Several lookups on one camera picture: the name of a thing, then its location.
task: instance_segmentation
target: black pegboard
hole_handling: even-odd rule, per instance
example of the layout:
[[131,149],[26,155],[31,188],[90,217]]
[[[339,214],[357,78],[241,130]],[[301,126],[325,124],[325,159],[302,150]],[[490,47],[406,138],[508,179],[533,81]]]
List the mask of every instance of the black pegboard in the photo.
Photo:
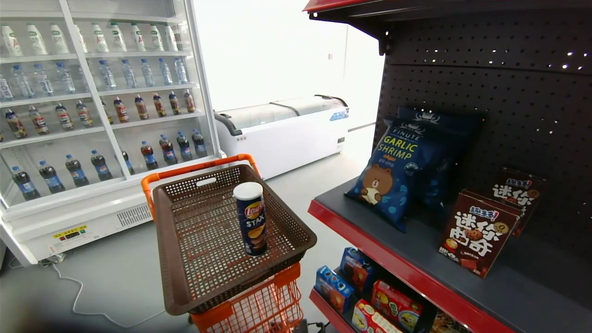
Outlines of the black pegboard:
[[507,164],[547,177],[524,234],[592,261],[590,17],[496,12],[393,23],[374,146],[398,105],[486,111],[457,187],[486,191]]

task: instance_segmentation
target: packaged snack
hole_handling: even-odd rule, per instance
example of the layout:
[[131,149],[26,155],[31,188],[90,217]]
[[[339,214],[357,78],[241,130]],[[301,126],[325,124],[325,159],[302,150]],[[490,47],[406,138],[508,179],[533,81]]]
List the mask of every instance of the packaged snack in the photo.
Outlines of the packaged snack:
[[467,190],[452,211],[438,251],[484,278],[522,212]]
[[485,120],[484,115],[441,114],[424,109],[417,111],[399,107],[398,116],[401,119],[413,119],[435,126],[457,137],[456,140],[449,141],[451,145],[448,147],[448,154],[443,156],[436,168],[422,173],[422,180],[418,185],[417,198],[431,209],[441,209],[442,200],[449,190],[451,170],[465,154],[471,142],[470,138]]
[[526,222],[540,201],[540,195],[547,189],[547,179],[533,174],[501,167],[497,172],[494,184],[491,186],[491,198],[502,203],[517,206],[522,215],[518,221],[513,236],[520,236]]
[[352,324],[358,332],[403,333],[363,299],[356,303]]
[[471,333],[446,312],[438,309],[430,333]]
[[340,313],[353,302],[353,288],[327,266],[317,270],[314,288]]
[[372,305],[397,325],[413,332],[423,306],[382,280],[374,283]]
[[368,166],[346,195],[370,204],[402,232],[407,199],[421,170],[435,168],[450,136],[416,121],[394,119],[372,153]]
[[374,283],[374,267],[363,253],[354,248],[345,248],[341,264],[343,276],[353,283],[353,287],[360,292],[369,292]]

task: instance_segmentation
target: red shelf edge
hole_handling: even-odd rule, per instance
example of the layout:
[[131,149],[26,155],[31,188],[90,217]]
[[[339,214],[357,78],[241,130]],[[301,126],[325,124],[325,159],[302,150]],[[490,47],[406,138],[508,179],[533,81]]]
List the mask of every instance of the red shelf edge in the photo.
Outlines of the red shelf edge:
[[510,328],[473,305],[462,296],[449,290],[440,282],[405,259],[376,243],[366,232],[352,225],[335,212],[312,200],[308,213],[347,239],[353,246],[370,256],[393,275],[404,281],[432,303],[446,311],[458,322],[475,333],[512,333]]
[[346,322],[345,319],[343,319],[343,317],[329,305],[329,303],[327,303],[315,288],[310,291],[308,298],[313,301],[314,305],[316,305],[321,313],[327,317],[329,322],[335,326],[339,333],[355,333],[349,323]]

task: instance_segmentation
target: lay's stax can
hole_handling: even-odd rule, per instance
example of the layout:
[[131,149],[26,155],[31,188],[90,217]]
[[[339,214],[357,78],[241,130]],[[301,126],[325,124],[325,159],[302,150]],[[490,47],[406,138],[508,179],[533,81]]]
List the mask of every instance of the lay's stax can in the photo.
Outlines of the lay's stax can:
[[239,213],[244,251],[252,257],[258,257],[267,251],[263,187],[258,182],[244,182],[234,188],[233,194]]

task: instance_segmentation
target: cartoon bear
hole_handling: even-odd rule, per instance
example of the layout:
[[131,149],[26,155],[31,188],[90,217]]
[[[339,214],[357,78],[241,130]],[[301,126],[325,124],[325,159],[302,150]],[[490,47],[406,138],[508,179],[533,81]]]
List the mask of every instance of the cartoon bear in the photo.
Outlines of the cartoon bear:
[[377,204],[391,190],[394,182],[390,169],[375,164],[366,171],[362,180],[362,198],[371,204]]

